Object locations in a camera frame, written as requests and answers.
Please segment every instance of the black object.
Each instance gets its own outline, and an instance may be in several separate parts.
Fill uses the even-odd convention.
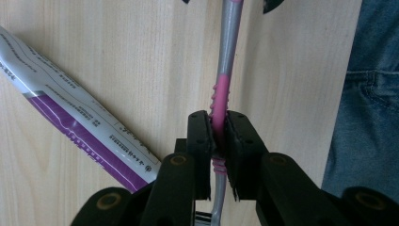
[[[365,187],[345,190],[341,199],[319,189],[297,163],[270,153],[248,118],[228,112],[226,168],[236,199],[256,201],[262,225],[399,225],[399,206]],[[195,212],[195,200],[210,197],[210,158],[215,143],[208,115],[188,117],[187,139],[177,139],[154,183],[135,194],[110,187],[94,194],[72,225],[209,225]]]
[[[190,0],[183,0],[186,4],[190,2]],[[278,7],[284,0],[263,0],[263,14],[275,9]]]

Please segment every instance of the wooden table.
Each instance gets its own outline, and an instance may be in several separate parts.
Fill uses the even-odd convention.
[[[361,0],[244,4],[230,109],[271,152],[321,185]],[[209,109],[221,1],[0,0],[0,25],[51,59],[160,159]],[[96,191],[119,186],[0,77],[0,225],[68,225]],[[210,211],[209,202],[198,209]],[[228,189],[223,225],[259,225]]]

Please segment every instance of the jeans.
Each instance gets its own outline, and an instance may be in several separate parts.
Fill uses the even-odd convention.
[[[322,189],[399,203],[399,1],[363,0]]]

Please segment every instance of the person's leg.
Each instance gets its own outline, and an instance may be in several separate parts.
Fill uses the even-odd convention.
[[[322,189],[399,202],[399,1],[363,0]]]

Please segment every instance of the blue jeans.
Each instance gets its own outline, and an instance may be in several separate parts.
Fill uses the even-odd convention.
[[[363,0],[322,189],[399,203],[399,1]]]

